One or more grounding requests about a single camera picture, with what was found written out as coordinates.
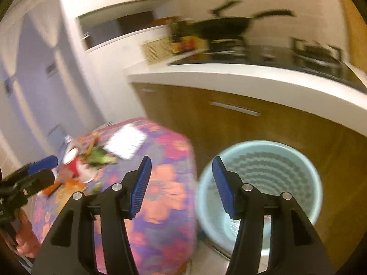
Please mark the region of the person left hand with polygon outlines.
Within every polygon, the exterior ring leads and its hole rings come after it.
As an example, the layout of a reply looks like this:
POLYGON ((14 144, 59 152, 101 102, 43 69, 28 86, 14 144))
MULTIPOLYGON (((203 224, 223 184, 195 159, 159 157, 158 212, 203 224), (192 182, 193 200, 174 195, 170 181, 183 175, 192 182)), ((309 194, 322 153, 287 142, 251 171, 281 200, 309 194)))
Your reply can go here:
POLYGON ((32 224, 23 209, 19 210, 20 227, 16 234, 17 253, 28 258, 36 258, 40 242, 33 232, 32 224))

